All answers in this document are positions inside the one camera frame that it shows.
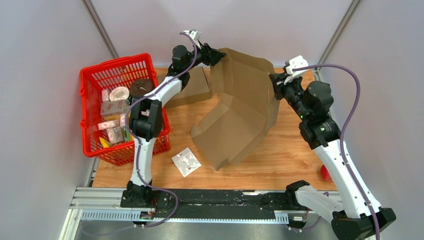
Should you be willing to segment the brown cardboard box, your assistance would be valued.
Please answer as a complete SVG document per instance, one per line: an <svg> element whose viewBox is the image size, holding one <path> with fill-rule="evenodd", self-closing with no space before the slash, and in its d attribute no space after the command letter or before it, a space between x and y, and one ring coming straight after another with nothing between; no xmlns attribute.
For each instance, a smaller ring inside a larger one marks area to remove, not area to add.
<svg viewBox="0 0 424 240"><path fill-rule="evenodd" d="M205 69L201 66L191 69L190 79L186 87L174 95L164 107L167 109L202 102L212 98L212 92L209 85Z"/></svg>

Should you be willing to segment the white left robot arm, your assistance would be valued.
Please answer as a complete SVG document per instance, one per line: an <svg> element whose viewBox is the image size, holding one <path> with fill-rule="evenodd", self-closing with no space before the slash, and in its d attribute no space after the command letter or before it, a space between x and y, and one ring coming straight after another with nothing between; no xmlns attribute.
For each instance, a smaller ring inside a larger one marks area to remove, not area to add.
<svg viewBox="0 0 424 240"><path fill-rule="evenodd" d="M172 50L172 63L167 75L151 92L137 99L128 109L125 127L134 137L133 172L127 184L125 198L133 197L140 207L153 201L151 163L156 138L163 128L163 107L190 80L189 70L199 64L215 66L225 53L207 43L194 45L193 51L178 45Z"/></svg>

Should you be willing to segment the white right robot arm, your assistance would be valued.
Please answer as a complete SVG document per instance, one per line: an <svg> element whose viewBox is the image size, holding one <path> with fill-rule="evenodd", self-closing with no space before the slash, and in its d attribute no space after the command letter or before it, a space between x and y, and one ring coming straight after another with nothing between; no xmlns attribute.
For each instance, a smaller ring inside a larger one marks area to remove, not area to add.
<svg viewBox="0 0 424 240"><path fill-rule="evenodd" d="M340 240L377 238L396 220L391 208L382 207L359 175L342 140L337 123L329 115L333 104L331 87L313 81L302 87L302 78L286 73L269 75L277 100L284 99L300 118L302 138L322 161L334 182L340 201L319 193L299 180L286 187L286 205L308 208L331 224Z"/></svg>

